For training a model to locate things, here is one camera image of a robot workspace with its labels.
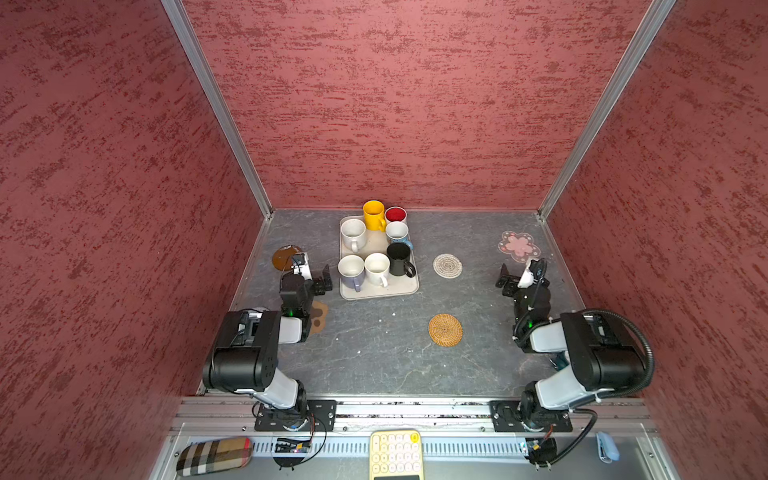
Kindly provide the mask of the blue floral mug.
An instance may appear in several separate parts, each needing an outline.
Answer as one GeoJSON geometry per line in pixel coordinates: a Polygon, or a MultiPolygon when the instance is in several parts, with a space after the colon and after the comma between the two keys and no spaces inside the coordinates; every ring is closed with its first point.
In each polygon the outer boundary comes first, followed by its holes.
{"type": "Polygon", "coordinates": [[[406,223],[402,221],[389,222],[386,226],[385,234],[389,244],[402,243],[410,249],[413,248],[409,237],[410,231],[406,223]]]}

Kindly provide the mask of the white braided coaster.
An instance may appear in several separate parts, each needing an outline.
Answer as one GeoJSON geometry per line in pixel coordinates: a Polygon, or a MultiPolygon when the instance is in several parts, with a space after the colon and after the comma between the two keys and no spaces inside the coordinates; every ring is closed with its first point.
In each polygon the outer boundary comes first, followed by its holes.
{"type": "Polygon", "coordinates": [[[441,278],[455,279],[463,272],[463,264],[452,254],[440,254],[433,260],[433,269],[441,278]]]}

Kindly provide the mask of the woven rattan coaster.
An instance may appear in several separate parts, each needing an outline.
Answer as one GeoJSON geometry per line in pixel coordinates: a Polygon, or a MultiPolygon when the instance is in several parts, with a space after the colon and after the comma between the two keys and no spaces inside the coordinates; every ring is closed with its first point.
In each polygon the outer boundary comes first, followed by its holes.
{"type": "Polygon", "coordinates": [[[463,327],[460,321],[449,314],[438,314],[428,323],[428,333],[431,340],[445,348],[457,346],[463,338],[463,327]]]}

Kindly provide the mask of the plaid glasses case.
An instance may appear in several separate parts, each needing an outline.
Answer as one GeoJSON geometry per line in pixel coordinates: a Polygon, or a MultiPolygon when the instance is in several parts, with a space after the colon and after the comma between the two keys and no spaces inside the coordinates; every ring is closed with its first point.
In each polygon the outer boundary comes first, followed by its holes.
{"type": "Polygon", "coordinates": [[[253,451],[254,443],[248,437],[195,443],[181,452],[176,474],[192,477],[243,468],[250,462],[253,451]]]}

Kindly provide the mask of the yellow mug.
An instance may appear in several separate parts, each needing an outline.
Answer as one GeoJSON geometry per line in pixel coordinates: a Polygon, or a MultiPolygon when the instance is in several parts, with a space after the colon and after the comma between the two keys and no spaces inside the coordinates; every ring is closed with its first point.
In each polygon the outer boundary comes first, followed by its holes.
{"type": "Polygon", "coordinates": [[[386,208],[378,200],[369,200],[363,205],[364,223],[370,231],[386,230],[386,208]]]}

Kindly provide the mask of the beige serving tray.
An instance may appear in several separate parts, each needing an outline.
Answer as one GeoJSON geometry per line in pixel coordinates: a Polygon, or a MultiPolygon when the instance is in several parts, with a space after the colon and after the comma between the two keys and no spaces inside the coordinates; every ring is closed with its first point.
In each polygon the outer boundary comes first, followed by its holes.
{"type": "Polygon", "coordinates": [[[362,216],[347,216],[339,227],[341,296],[348,301],[405,296],[416,293],[420,283],[415,256],[408,250],[404,261],[387,254],[390,244],[382,231],[365,227],[362,216]]]}

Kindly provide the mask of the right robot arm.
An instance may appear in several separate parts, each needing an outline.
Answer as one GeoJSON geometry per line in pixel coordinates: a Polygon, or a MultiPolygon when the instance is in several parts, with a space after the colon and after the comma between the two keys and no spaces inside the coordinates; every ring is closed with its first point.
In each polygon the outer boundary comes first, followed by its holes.
{"type": "Polygon", "coordinates": [[[530,260],[522,274],[503,265],[495,286],[513,300],[513,341],[525,353],[551,354],[557,372],[532,381],[517,400],[494,400],[497,432],[568,431],[569,414],[608,398],[630,396],[652,380],[655,359],[649,341],[626,317],[604,309],[550,316],[547,261],[530,260]]]}

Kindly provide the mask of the brown paw coaster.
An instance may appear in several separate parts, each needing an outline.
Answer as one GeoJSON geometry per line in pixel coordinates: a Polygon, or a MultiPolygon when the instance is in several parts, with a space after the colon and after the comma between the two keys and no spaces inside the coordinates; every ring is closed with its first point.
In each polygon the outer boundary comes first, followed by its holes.
{"type": "Polygon", "coordinates": [[[312,303],[310,311],[311,335],[318,334],[324,330],[328,313],[329,307],[326,304],[319,301],[314,301],[312,303]]]}

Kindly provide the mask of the yellow keypad calculator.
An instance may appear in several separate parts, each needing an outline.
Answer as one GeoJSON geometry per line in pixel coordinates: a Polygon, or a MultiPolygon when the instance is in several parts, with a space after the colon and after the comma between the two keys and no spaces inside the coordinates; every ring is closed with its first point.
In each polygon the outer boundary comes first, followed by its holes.
{"type": "Polygon", "coordinates": [[[376,431],[369,441],[369,479],[424,479],[422,438],[417,430],[376,431]]]}

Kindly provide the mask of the brown glossy coaster left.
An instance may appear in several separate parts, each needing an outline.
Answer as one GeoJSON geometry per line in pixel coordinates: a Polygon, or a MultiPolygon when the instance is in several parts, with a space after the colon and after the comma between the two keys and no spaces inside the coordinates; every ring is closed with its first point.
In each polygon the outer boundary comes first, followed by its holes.
{"type": "Polygon", "coordinates": [[[278,271],[291,269],[293,266],[293,257],[302,253],[303,250],[295,245],[285,245],[278,248],[272,255],[271,262],[278,271]]]}

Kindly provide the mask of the red interior mug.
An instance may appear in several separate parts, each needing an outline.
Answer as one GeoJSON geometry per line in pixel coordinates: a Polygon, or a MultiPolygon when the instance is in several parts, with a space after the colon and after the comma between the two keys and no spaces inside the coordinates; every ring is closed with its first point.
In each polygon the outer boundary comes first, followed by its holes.
{"type": "Polygon", "coordinates": [[[392,206],[385,211],[385,220],[387,223],[407,221],[407,211],[402,207],[392,206]]]}

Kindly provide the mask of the light blue small device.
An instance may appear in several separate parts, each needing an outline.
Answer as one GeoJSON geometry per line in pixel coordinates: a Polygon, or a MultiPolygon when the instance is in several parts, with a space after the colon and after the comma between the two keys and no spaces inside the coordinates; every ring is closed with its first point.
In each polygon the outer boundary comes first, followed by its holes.
{"type": "Polygon", "coordinates": [[[614,438],[606,432],[596,434],[598,458],[604,464],[611,464],[620,460],[620,451],[614,438]]]}

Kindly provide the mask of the white mug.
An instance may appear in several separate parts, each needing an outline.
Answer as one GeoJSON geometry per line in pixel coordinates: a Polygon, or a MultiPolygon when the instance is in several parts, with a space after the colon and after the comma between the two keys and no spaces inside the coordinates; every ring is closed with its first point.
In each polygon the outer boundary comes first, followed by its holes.
{"type": "Polygon", "coordinates": [[[371,253],[364,262],[366,280],[382,288],[389,286],[390,259],[384,253],[371,253]]]}
{"type": "Polygon", "coordinates": [[[363,220],[350,218],[340,226],[342,244],[357,254],[367,243],[367,227],[363,220]]]}

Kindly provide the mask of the pink flower coaster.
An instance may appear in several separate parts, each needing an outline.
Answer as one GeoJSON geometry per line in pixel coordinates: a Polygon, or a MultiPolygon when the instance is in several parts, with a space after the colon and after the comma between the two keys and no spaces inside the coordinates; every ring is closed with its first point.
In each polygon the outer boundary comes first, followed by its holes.
{"type": "Polygon", "coordinates": [[[520,264],[526,264],[529,260],[537,260],[541,257],[540,247],[535,243],[533,236],[527,232],[503,232],[498,249],[520,264]]]}

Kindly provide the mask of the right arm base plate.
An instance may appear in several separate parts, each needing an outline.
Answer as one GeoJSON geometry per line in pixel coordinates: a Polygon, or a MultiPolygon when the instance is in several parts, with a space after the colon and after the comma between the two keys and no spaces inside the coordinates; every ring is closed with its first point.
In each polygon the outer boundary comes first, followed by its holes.
{"type": "Polygon", "coordinates": [[[545,434],[570,433],[573,426],[565,410],[547,410],[536,403],[520,406],[519,400],[492,400],[490,418],[494,431],[545,434]]]}

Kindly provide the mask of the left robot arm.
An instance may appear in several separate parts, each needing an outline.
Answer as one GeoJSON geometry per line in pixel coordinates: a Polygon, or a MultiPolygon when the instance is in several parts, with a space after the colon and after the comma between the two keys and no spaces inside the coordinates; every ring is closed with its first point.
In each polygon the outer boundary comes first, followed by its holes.
{"type": "Polygon", "coordinates": [[[254,397],[284,419],[307,419],[305,388],[279,370],[278,347],[308,339],[314,298],[332,289],[329,266],[315,274],[307,254],[292,256],[279,282],[280,309],[226,313],[202,368],[204,387],[254,397]]]}

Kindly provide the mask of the white mug rear left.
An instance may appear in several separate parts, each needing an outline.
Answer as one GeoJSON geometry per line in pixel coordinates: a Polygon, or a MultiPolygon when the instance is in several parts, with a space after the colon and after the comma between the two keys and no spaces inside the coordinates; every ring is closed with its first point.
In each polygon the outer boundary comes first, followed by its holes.
{"type": "Polygon", "coordinates": [[[342,244],[357,254],[367,243],[367,227],[363,220],[350,218],[340,226],[342,244]]]}

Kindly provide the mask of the black mug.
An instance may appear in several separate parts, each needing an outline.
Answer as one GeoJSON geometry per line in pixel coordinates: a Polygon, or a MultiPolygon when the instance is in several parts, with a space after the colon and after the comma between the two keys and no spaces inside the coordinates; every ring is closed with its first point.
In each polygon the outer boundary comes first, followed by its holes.
{"type": "Polygon", "coordinates": [[[411,261],[411,248],[407,244],[402,242],[390,244],[386,255],[390,261],[389,273],[392,276],[414,278],[417,275],[416,267],[411,261]]]}

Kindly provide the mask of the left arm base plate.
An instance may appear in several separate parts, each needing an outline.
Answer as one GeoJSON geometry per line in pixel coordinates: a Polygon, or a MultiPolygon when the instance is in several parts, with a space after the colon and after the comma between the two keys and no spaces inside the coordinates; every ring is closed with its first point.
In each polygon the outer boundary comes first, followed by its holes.
{"type": "Polygon", "coordinates": [[[277,409],[258,404],[255,410],[254,430],[257,432],[307,432],[313,429],[334,429],[338,402],[335,400],[309,400],[300,413],[296,409],[277,409]]]}

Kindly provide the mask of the white mug front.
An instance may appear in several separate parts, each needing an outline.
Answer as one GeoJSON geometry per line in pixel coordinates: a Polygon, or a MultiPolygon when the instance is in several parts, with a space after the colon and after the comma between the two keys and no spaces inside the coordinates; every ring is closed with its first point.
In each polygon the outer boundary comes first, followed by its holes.
{"type": "Polygon", "coordinates": [[[384,253],[371,253],[364,262],[366,280],[382,288],[389,286],[390,259],[384,253]]]}

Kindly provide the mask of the lavender mug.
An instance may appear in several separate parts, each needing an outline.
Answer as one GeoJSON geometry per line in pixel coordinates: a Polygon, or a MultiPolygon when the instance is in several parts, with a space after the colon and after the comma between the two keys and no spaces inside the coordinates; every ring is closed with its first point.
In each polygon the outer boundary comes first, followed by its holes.
{"type": "Polygon", "coordinates": [[[365,280],[365,261],[358,255],[346,255],[338,263],[343,286],[359,293],[365,280]]]}

